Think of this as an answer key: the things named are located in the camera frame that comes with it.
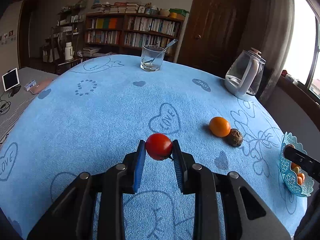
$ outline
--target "gray tablecloth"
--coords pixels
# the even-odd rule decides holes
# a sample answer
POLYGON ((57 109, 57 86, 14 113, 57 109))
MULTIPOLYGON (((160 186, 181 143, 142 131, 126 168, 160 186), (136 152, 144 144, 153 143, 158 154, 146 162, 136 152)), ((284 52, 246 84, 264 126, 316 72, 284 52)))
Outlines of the gray tablecloth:
POLYGON ((14 126, 26 107, 36 97, 36 95, 33 95, 31 92, 25 91, 24 86, 31 80, 36 80, 36 82, 39 83, 46 78, 55 79, 57 77, 57 75, 55 74, 47 73, 29 67, 19 69, 18 75, 21 85, 19 92, 13 97, 9 97, 11 93, 11 90, 9 90, 5 92, 0 98, 0 106, 5 104, 5 106, 1 108, 2 112, 0 113, 1 143, 4 141, 10 129, 14 126))

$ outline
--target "red tomato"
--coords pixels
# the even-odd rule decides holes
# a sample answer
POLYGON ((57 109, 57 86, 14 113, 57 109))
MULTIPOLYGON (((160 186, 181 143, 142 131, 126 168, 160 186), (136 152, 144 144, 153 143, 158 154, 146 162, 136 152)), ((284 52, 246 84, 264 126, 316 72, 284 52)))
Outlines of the red tomato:
POLYGON ((149 156, 156 161, 167 159, 171 154, 171 149, 171 140, 162 133, 151 134, 146 141, 146 150, 149 156))

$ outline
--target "glass kettle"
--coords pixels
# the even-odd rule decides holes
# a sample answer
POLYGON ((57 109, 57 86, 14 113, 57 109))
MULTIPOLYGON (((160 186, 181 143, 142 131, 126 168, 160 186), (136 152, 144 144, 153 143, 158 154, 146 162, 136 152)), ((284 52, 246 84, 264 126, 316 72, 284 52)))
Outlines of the glass kettle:
POLYGON ((226 74, 225 87, 237 98, 251 100, 260 86, 263 67, 266 61, 260 51, 243 50, 226 74))

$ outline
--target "kettle handle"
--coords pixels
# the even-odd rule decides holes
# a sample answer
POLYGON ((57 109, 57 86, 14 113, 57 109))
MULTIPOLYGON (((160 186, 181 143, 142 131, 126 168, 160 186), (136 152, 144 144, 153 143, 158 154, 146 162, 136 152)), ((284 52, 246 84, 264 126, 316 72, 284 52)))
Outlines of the kettle handle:
POLYGON ((237 88, 237 93, 244 95, 251 86, 259 68, 259 60, 251 56, 247 68, 237 88))

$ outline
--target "white box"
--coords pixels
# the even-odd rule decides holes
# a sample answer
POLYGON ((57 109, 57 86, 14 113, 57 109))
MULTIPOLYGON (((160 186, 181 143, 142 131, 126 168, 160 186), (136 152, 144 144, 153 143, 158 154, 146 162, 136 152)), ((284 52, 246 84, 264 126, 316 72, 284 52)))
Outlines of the white box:
POLYGON ((37 83, 35 80, 32 80, 31 82, 29 82, 28 84, 26 84, 24 86, 24 90, 25 91, 29 91, 31 87, 35 86, 37 83))

